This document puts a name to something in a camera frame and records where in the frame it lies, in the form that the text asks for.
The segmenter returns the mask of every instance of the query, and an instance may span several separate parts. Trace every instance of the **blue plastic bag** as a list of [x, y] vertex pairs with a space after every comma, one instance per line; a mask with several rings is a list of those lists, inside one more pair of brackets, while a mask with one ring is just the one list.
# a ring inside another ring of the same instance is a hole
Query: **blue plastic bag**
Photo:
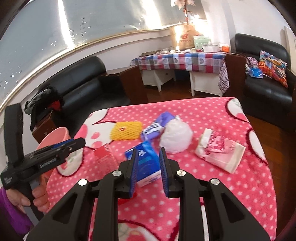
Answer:
[[249, 75], [254, 78], [263, 79], [263, 73], [259, 68], [250, 68]]
[[[149, 177], [150, 175], [159, 172], [159, 175], [153, 175], [151, 179], [147, 179], [148, 183], [153, 182], [154, 180], [160, 177], [160, 165], [159, 165], [159, 157], [154, 151], [149, 141], [144, 141], [143, 143], [135, 146], [139, 151], [139, 165], [138, 165], [138, 174], [137, 174], [137, 182]], [[131, 159], [133, 154], [133, 149], [127, 150], [124, 154], [127, 159]]]

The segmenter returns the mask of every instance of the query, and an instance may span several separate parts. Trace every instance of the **white plastic bag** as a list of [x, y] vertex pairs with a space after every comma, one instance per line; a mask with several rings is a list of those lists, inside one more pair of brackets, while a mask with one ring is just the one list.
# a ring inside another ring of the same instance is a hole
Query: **white plastic bag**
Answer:
[[165, 131], [160, 137], [159, 146], [164, 147], [166, 153], [179, 153], [189, 147], [192, 136], [193, 132], [189, 125], [176, 116], [176, 119], [170, 120], [166, 124]]

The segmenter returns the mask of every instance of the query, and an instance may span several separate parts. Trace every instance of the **pink packaging bag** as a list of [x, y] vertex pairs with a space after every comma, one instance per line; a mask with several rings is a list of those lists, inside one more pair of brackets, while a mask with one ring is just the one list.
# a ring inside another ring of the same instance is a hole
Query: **pink packaging bag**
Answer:
[[94, 156], [99, 166], [100, 179], [102, 179], [111, 171], [117, 170], [119, 167], [119, 164], [115, 159], [112, 151], [110, 150], [108, 144], [105, 144], [99, 147], [98, 149], [94, 150]]
[[229, 173], [234, 173], [245, 149], [241, 144], [225, 138], [211, 129], [205, 129], [200, 136], [195, 154]]

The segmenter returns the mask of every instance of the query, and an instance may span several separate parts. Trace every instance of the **tissue box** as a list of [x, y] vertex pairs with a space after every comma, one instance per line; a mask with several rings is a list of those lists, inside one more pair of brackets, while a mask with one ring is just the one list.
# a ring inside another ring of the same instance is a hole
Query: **tissue box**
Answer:
[[[149, 141], [144, 141], [134, 148], [139, 151], [137, 185], [142, 187], [159, 179], [161, 177], [159, 157]], [[127, 159], [131, 158], [134, 148], [125, 152]]]

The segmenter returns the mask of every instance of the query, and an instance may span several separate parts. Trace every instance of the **colorful cushion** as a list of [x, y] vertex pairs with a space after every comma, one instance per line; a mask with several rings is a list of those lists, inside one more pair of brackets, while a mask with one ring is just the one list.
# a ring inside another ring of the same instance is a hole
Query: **colorful cushion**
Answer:
[[140, 137], [142, 132], [142, 123], [140, 121], [117, 122], [113, 127], [110, 138], [111, 140], [135, 140]]
[[260, 51], [260, 59], [258, 68], [262, 70], [263, 74], [274, 78], [280, 82], [283, 86], [288, 88], [286, 79], [286, 67], [287, 63], [274, 57], [265, 51]]

